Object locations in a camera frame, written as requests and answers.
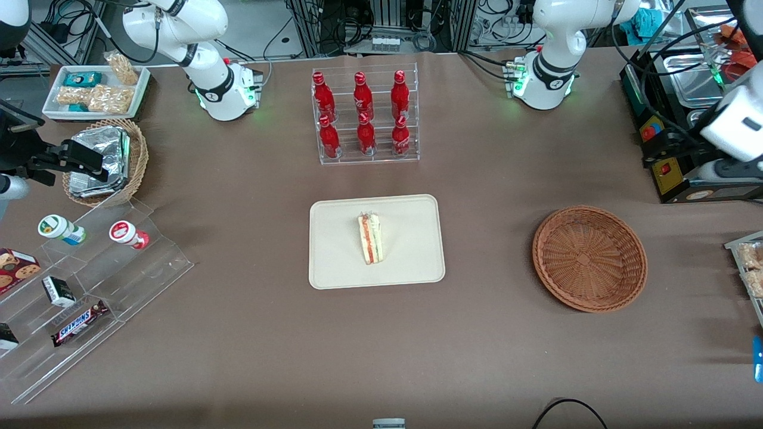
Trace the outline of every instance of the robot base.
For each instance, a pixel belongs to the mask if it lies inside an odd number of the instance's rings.
[[[575,77],[571,77],[566,85],[558,89],[546,88],[546,84],[533,72],[532,64],[537,55],[537,52],[530,52],[515,58],[511,68],[504,66],[504,77],[517,80],[506,82],[506,93],[509,98],[518,98],[531,108],[550,110],[560,105],[564,97],[569,95]]]
[[[233,85],[219,102],[204,100],[196,92],[202,108],[218,121],[232,121],[250,109],[258,108],[262,96],[262,73],[255,74],[239,64],[229,67],[233,70]]]

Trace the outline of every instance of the sandwich slice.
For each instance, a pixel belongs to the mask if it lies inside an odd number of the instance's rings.
[[[360,244],[363,248],[366,265],[380,263],[384,260],[382,251],[382,227],[376,213],[361,213],[358,216],[360,225]]]

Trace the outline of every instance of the woven basket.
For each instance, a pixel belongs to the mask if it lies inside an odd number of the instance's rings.
[[[556,298],[590,313],[625,307],[646,283],[646,253],[633,230],[614,214],[585,205],[559,210],[541,223],[533,264]]]
[[[143,174],[146,172],[146,165],[148,164],[148,146],[146,145],[146,139],[143,137],[143,133],[140,132],[140,128],[135,125],[134,122],[128,119],[104,119],[90,125],[87,129],[107,127],[113,125],[115,127],[122,127],[127,134],[130,135],[130,173],[129,182],[122,190],[113,195],[99,195],[96,197],[77,198],[69,191],[69,173],[63,174],[63,191],[66,196],[74,202],[89,207],[95,207],[103,202],[106,198],[111,196],[109,205],[119,205],[128,201],[135,192],[137,192],[140,183],[143,181]]]

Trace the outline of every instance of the white tray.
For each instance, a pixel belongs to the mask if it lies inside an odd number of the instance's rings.
[[[385,260],[366,265],[358,216],[381,222]],[[319,201],[310,209],[310,284],[316,289],[438,282],[445,276],[443,236],[432,195]]]
[[[123,86],[122,82],[119,82],[117,75],[111,71],[110,66],[63,66],[56,75],[56,80],[53,82],[53,87],[50,88],[45,105],[43,106],[43,115],[50,119],[57,119],[60,121],[100,121],[101,119],[129,119],[134,118],[140,107],[140,101],[143,99],[143,94],[148,86],[151,72],[148,67],[134,66],[135,72],[138,73],[138,83],[135,85],[135,95],[133,101],[130,103],[130,108],[124,115],[114,115],[111,113],[105,113],[102,111],[69,111],[68,105],[60,105],[56,102],[56,96],[58,90],[63,86],[63,81],[66,75],[69,73],[80,72],[101,72],[101,83],[109,86]]]

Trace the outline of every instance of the white container with red lid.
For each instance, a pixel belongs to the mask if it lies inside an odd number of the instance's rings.
[[[125,244],[140,250],[148,246],[149,235],[128,221],[118,221],[111,226],[108,236],[119,244]]]

